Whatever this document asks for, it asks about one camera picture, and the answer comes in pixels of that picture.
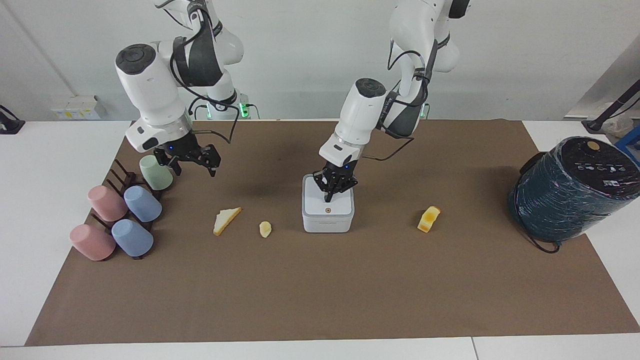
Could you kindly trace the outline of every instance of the white container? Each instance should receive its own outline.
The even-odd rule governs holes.
[[[346,233],[355,214],[353,189],[337,193],[331,202],[324,201],[313,175],[302,179],[302,221],[308,233]]]

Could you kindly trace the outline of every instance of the green light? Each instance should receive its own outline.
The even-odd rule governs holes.
[[[249,116],[249,110],[247,108],[247,106],[243,103],[239,103],[240,105],[240,114],[242,115],[242,117],[248,117]]]

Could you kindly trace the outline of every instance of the food item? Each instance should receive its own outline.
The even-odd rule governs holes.
[[[438,215],[440,214],[440,209],[435,206],[431,206],[427,209],[427,211],[422,214],[422,218],[420,219],[420,223],[418,224],[418,229],[428,233],[433,226],[433,222],[436,221]]]
[[[213,225],[213,234],[216,236],[220,236],[222,232],[225,230],[227,225],[242,211],[242,208],[221,210],[218,215],[216,215],[216,223]]]
[[[271,224],[268,221],[261,222],[260,235],[266,239],[267,237],[269,237],[269,234],[271,234]]]

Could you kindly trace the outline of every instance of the brown mat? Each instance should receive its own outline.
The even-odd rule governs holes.
[[[197,128],[211,126],[228,129]],[[358,164],[351,232],[307,234],[301,180],[334,126],[240,123],[214,179],[183,166],[145,259],[71,250],[27,345],[640,332],[586,236],[547,255],[516,230],[506,197],[536,153],[521,123],[423,122],[394,159]],[[367,152],[398,145],[377,134]],[[131,170],[140,157],[118,153]],[[442,215],[424,234],[430,205]]]

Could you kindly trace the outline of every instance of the dark blue cylinder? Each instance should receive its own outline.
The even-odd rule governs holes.
[[[559,243],[581,235],[639,196],[640,169],[629,157],[599,140],[575,137],[562,141],[524,173],[508,203],[531,235]]]

